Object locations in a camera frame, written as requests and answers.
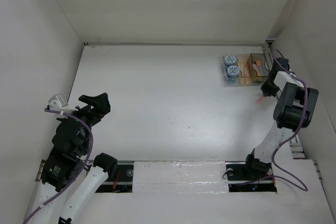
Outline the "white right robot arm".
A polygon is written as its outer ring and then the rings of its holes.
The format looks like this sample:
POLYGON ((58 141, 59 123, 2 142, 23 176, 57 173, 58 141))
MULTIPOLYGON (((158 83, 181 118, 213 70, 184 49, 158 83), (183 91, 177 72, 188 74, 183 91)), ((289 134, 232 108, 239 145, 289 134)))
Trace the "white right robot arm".
POLYGON ((310 124, 319 91, 309 88, 290 71, 289 60, 276 58, 268 79, 261 86, 264 97, 279 94, 273 112, 274 123, 264 140, 247 155, 243 173, 250 179, 267 176, 275 164, 275 155, 279 149, 295 138, 301 129, 310 124))

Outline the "red thin pen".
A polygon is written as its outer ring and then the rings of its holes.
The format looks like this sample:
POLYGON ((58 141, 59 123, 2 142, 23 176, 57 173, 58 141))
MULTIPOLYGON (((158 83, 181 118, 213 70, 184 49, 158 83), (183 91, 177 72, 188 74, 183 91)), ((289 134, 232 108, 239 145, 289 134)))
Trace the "red thin pen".
POLYGON ((250 77, 250 74, 249 74, 249 69, 248 69, 248 64, 247 62, 244 63, 244 78, 248 78, 250 77))

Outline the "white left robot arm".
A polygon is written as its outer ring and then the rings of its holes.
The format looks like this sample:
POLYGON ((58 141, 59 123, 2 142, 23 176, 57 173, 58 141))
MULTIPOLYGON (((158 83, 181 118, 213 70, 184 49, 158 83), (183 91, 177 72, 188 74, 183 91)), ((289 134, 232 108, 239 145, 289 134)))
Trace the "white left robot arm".
POLYGON ((93 149, 92 127, 111 110, 108 94, 81 95, 78 100, 85 106, 71 107, 56 94, 44 109, 58 115, 60 123, 40 173, 39 188, 31 199, 36 209, 24 223, 76 223, 96 190, 117 175, 118 161, 106 153, 88 163, 93 149))

